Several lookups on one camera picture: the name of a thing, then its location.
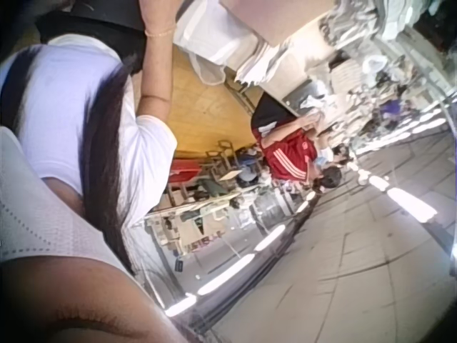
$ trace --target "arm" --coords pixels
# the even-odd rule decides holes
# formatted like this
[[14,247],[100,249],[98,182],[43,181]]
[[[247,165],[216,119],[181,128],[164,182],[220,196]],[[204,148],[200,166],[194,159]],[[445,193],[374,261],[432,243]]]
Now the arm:
[[146,53],[137,115],[168,119],[173,87],[173,34],[181,0],[140,0]]
[[296,120],[291,121],[290,123],[284,124],[283,126],[280,126],[277,129],[274,129],[267,136],[265,136],[261,140],[261,146],[263,148],[268,148],[269,146],[274,144],[276,141],[282,141],[289,134],[297,131],[298,129],[300,129],[304,126],[315,125],[315,123],[318,119],[319,119],[319,116],[313,114],[310,116],[303,116],[303,117],[297,118]]

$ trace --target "black garment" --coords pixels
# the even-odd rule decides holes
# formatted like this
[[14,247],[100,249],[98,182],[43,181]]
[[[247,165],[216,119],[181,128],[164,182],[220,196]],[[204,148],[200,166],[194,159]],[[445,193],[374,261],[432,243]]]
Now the black garment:
[[285,106],[276,101],[270,94],[264,92],[252,115],[251,129],[258,129],[275,121],[278,122],[276,125],[278,127],[296,118]]
[[54,11],[41,17],[36,26],[41,42],[64,34],[81,34],[97,38],[112,48],[121,58],[134,58],[132,74],[141,71],[146,51],[146,36],[143,31],[95,19],[81,18],[72,13]]

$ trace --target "white t-shirt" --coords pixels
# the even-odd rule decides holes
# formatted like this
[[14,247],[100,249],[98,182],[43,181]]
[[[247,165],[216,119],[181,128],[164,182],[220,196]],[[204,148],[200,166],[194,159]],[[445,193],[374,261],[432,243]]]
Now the white t-shirt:
[[[3,86],[14,57],[0,68]],[[82,194],[79,145],[84,106],[103,77],[121,60],[107,45],[67,34],[42,46],[24,96],[19,141],[40,178],[59,179]],[[119,127],[121,201],[132,194],[127,224],[140,220],[160,201],[169,177],[176,138],[160,119],[135,115],[129,78]]]

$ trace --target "white stripe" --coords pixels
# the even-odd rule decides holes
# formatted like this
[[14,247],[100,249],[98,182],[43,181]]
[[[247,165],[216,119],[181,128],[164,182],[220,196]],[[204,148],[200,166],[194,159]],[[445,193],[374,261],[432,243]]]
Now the white stripe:
[[306,171],[304,170],[301,170],[299,168],[297,168],[297,166],[295,164],[292,163],[292,161],[286,156],[286,154],[284,154],[284,151],[282,151],[281,149],[278,149],[278,153],[283,157],[283,160],[291,167],[295,170],[295,172],[298,174],[298,175],[302,175],[303,178],[306,178]]
[[290,159],[286,157],[286,155],[280,150],[276,150],[274,156],[279,160],[282,166],[294,177],[297,179],[306,179],[306,172],[301,171],[296,166],[294,166]]

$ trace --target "forearm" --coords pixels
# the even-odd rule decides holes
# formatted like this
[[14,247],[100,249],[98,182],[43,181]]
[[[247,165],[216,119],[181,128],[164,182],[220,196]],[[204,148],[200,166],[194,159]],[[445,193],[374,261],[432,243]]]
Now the forearm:
[[150,115],[166,121],[173,89],[173,33],[148,37],[141,80],[138,115]]

